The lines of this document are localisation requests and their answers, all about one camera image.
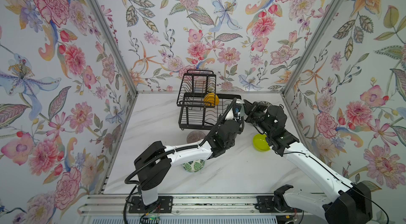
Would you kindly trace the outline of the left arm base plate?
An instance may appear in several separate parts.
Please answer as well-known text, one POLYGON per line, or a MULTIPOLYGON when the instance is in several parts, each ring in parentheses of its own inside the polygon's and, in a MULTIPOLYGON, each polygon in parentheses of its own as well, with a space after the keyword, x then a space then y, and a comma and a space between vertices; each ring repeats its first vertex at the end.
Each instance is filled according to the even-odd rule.
POLYGON ((146 206, 139 196, 130 199, 129 213, 172 213, 173 197, 159 196, 158 201, 146 206))

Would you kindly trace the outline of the green leaf pattern bowl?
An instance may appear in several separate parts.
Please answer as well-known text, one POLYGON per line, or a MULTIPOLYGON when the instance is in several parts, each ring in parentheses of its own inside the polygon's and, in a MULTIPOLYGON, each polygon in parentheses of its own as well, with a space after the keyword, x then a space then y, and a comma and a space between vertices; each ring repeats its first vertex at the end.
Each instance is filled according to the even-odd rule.
POLYGON ((195 160, 182 164, 183 168, 189 173, 196 173, 205 166, 205 160, 195 160))

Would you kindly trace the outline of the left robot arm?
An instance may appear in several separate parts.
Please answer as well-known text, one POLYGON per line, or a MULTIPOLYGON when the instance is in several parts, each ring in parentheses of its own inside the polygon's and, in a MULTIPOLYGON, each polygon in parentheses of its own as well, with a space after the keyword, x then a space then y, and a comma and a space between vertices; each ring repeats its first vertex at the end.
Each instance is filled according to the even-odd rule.
POLYGON ((134 185, 145 206, 158 202, 158 186, 169 170, 190 161, 209 160, 224 154, 235 145, 244 130, 244 121, 232 118, 218 122, 206 137, 192 144, 164 146, 154 142, 134 161, 135 171, 124 183, 134 185))

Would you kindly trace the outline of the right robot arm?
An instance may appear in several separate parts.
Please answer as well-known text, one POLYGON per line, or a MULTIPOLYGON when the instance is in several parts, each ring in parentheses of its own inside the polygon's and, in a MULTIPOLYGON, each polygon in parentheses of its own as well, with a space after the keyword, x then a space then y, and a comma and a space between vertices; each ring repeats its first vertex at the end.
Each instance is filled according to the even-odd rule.
POLYGON ((371 190, 332 170, 288 132, 283 106, 246 100, 244 110, 245 121, 265 135, 270 149, 293 163, 324 193, 303 192, 287 184, 273 193, 270 205, 276 211, 300 209, 329 224, 366 224, 372 219, 371 190))

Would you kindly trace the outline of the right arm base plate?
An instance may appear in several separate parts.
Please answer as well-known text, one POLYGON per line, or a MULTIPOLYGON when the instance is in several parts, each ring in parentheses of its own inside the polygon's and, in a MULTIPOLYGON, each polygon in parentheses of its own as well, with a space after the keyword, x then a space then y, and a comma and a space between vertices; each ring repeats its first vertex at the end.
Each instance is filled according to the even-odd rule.
POLYGON ((259 195, 256 200, 255 209, 260 213, 303 213, 301 209, 288 207, 280 196, 274 200, 273 195, 259 195))

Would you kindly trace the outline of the lime green plastic bowl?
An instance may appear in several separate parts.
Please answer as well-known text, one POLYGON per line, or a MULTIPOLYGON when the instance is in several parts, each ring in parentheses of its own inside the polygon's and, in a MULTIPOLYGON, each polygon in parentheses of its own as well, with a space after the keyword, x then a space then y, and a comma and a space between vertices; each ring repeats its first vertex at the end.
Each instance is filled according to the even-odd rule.
POLYGON ((270 150, 270 146, 266 141, 266 136, 263 134, 256 134, 252 139, 253 147, 259 152, 267 152, 270 150))

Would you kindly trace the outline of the pink striped ceramic bowl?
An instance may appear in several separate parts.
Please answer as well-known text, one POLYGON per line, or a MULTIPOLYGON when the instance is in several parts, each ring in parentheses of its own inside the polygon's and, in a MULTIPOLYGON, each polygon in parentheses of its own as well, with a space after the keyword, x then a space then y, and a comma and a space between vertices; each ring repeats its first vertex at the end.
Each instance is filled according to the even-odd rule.
POLYGON ((202 131, 192 131, 187 135, 187 143, 196 143, 199 142, 200 140, 204 139, 206 137, 206 134, 202 131))

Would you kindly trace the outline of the aluminium mounting rail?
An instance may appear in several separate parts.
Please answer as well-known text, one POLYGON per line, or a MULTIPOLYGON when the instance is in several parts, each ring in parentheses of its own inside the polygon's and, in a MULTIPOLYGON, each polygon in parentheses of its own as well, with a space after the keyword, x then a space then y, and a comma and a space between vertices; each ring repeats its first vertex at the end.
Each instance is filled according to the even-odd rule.
MULTIPOLYGON (((294 192, 290 210, 276 210, 271 206, 272 194, 173 194, 171 200, 152 206, 153 215, 159 216, 231 216, 274 215, 293 216, 312 214, 324 216, 324 210, 316 214, 313 204, 326 205, 331 201, 322 193, 294 192)), ((122 216, 126 196, 101 194, 88 196, 78 212, 81 216, 122 216)))

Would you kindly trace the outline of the yellow plastic bowl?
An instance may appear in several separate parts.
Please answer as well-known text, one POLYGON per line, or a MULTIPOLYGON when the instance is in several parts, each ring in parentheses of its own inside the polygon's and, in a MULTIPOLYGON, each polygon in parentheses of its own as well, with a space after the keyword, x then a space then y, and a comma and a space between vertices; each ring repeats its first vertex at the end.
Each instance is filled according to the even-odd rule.
POLYGON ((215 93, 208 93, 204 97, 203 103, 207 107, 215 107, 219 104, 219 97, 215 93))

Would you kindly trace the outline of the black wire dish rack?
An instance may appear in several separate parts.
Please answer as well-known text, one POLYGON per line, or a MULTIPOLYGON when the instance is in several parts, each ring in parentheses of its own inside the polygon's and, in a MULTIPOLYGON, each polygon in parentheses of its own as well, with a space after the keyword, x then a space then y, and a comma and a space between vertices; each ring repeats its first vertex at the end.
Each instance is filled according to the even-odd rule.
POLYGON ((217 76, 211 70, 188 69, 184 73, 177 98, 181 130, 211 130, 231 101, 242 98, 240 95, 218 93, 216 80, 217 76), (219 97, 217 106, 204 105, 203 99, 208 93, 215 93, 219 97))

